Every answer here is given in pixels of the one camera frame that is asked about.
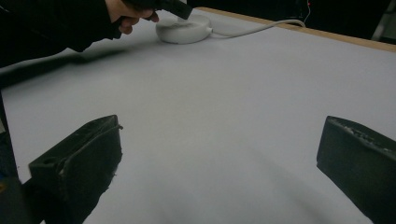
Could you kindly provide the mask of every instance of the human hand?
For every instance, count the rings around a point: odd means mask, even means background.
[[[132,26],[136,25],[140,18],[149,18],[154,22],[159,20],[157,13],[151,8],[139,8],[124,0],[105,0],[105,2],[111,22],[122,18],[119,30],[123,34],[130,34],[133,30]]]

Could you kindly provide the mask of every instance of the white table surface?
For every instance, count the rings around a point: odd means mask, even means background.
[[[215,29],[258,26],[194,13]],[[119,116],[123,158],[85,223],[371,223],[316,156],[327,116],[396,139],[395,53],[281,28],[170,45],[141,21],[0,72],[61,60],[2,93],[21,181],[84,123]]]

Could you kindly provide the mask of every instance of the black object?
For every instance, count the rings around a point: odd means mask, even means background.
[[[327,117],[318,168],[374,223],[396,223],[396,142],[359,123]]]
[[[186,20],[189,18],[192,7],[178,0],[127,0],[128,2],[143,8],[153,8],[155,10],[166,10]]]
[[[6,194],[9,188],[0,192],[2,201],[8,203],[0,211],[6,206],[26,207],[23,212],[28,218],[20,221],[18,213],[15,217],[2,214],[2,223],[4,216],[7,224],[36,224],[42,220],[47,224],[82,223],[107,190],[120,163],[120,128],[115,115],[93,120],[31,162],[32,178],[14,188],[17,193]],[[0,187],[18,186],[17,180],[2,180]]]

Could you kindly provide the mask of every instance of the dark background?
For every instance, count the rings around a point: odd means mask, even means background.
[[[308,28],[340,35],[371,39],[390,0],[309,0]],[[238,14],[280,21],[299,19],[308,14],[301,0],[188,0],[192,7],[211,7]]]

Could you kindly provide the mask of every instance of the black sleeve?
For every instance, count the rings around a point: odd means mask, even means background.
[[[0,67],[120,38],[105,0],[0,0]]]

